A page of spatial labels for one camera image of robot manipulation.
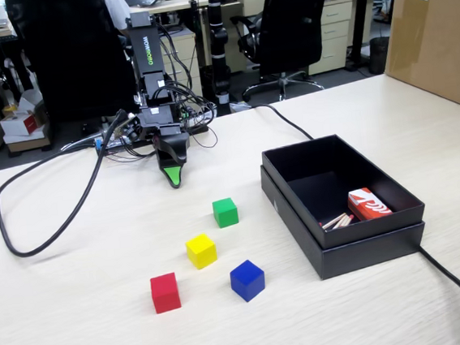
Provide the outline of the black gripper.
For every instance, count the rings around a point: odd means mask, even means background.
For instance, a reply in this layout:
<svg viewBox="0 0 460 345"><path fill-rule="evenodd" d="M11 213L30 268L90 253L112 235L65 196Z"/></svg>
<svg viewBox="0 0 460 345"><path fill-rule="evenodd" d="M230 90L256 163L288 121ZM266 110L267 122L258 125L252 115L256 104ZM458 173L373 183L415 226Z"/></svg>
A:
<svg viewBox="0 0 460 345"><path fill-rule="evenodd" d="M156 147L158 167L171 187L178 189L182 182L183 166L187 162L189 133L183 131L171 105L144 108L138 114L141 140L159 140Z"/></svg>

